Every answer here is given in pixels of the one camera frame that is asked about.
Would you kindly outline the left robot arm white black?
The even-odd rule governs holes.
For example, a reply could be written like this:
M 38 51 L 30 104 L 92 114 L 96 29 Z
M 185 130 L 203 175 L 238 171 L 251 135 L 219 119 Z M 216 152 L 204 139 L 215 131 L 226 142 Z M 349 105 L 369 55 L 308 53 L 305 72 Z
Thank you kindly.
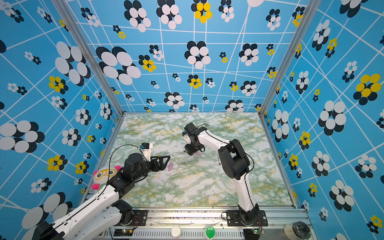
M 132 206 L 122 200 L 135 184 L 150 172 L 167 168 L 170 156 L 146 159 L 139 153 L 129 155 L 125 164 L 107 184 L 79 207 L 53 223 L 43 222 L 33 233 L 34 240 L 92 240 L 117 224 L 128 225 Z

